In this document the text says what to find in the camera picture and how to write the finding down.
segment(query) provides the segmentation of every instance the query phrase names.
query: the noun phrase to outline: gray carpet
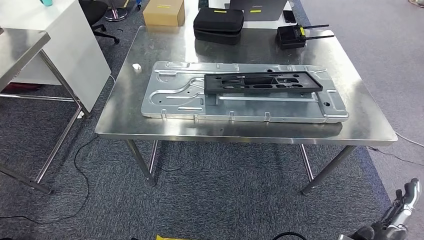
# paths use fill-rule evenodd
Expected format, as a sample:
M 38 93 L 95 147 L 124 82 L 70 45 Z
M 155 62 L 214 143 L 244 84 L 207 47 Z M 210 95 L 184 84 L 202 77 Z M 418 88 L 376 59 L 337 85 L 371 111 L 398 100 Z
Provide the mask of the gray carpet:
M 424 9 L 408 0 L 303 0 L 314 24 L 330 24 L 387 120 L 403 136 L 424 143 Z M 399 76 L 407 84 L 398 84 Z M 424 164 L 424 148 L 401 138 L 383 152 Z M 386 191 L 394 193 L 412 178 L 424 179 L 424 167 L 370 152 Z M 424 201 L 409 223 L 410 239 L 422 239 Z
M 300 3 L 295 6 L 299 19 L 307 20 Z M 120 38 L 119 45 L 98 38 L 114 77 L 138 26 L 143 24 L 133 2 L 128 9 L 128 19 L 105 23 L 108 32 Z M 55 190 L 53 194 L 39 193 L 0 175 L 0 216 L 25 215 L 48 222 L 78 210 L 87 187 L 73 159 L 77 149 L 95 136 L 94 128 L 112 85 L 112 80 L 106 83 L 92 117 L 77 121 L 54 159 L 43 180 Z M 60 93 L 54 86 L 41 91 Z M 22 104 L 1 99 L 1 162 L 35 177 L 74 109 L 71 103 Z M 152 142 L 136 143 L 147 157 Z M 307 146 L 314 173 L 341 149 Z M 47 225 L 0 219 L 0 237 L 152 240 L 160 234 L 190 240 L 269 240 L 293 231 L 309 240 L 332 240 L 375 221 L 389 204 L 363 147 L 308 196 L 300 194 L 308 180 L 296 145 L 161 141 L 156 159 L 157 185 L 150 187 L 123 141 L 98 138 L 76 156 L 76 164 L 90 185 L 82 211 Z

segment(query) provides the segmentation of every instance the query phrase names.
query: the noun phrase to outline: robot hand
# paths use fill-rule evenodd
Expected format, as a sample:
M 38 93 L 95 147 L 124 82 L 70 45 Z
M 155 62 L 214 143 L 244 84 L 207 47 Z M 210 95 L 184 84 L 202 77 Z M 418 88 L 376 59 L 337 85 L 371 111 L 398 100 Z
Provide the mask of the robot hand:
M 380 221 L 361 227 L 352 236 L 340 235 L 338 240 L 404 240 L 407 223 L 421 195 L 421 184 L 413 178 L 405 184 L 405 194 L 396 190 L 396 199 Z

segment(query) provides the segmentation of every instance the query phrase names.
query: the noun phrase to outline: black zippered case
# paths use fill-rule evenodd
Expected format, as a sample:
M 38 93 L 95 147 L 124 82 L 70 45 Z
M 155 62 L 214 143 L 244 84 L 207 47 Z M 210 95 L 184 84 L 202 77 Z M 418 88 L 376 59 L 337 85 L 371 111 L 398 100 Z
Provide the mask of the black zippered case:
M 197 40 L 235 45 L 240 41 L 243 28 L 243 11 L 204 7 L 193 22 Z

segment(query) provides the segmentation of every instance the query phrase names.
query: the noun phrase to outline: table top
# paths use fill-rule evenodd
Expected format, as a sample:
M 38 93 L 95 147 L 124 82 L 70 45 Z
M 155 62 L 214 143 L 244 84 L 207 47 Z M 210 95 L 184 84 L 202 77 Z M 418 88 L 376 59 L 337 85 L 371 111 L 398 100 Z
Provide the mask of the table top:
M 53 5 L 44 6 L 39 0 L 0 0 L 0 26 L 47 31 L 75 2 L 78 0 L 53 0 Z
M 308 30 L 306 35 L 330 35 Z M 237 45 L 195 40 L 191 27 L 141 26 L 122 65 L 95 132 L 110 139 L 386 146 L 397 136 L 339 41 L 310 40 L 280 50 L 275 29 L 244 28 Z M 349 112 L 343 123 L 277 123 L 144 117 L 141 106 L 156 61 L 316 65 L 327 68 Z M 132 65 L 140 64 L 135 70 Z
M 3 28 L 0 34 L 0 91 L 50 40 L 45 31 Z

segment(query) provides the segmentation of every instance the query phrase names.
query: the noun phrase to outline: cardboard box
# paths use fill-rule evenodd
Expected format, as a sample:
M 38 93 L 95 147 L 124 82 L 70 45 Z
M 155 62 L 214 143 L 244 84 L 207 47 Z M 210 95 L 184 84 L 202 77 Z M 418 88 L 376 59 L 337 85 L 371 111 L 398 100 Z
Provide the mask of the cardboard box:
M 143 15 L 146 26 L 182 26 L 186 19 L 184 0 L 150 0 Z

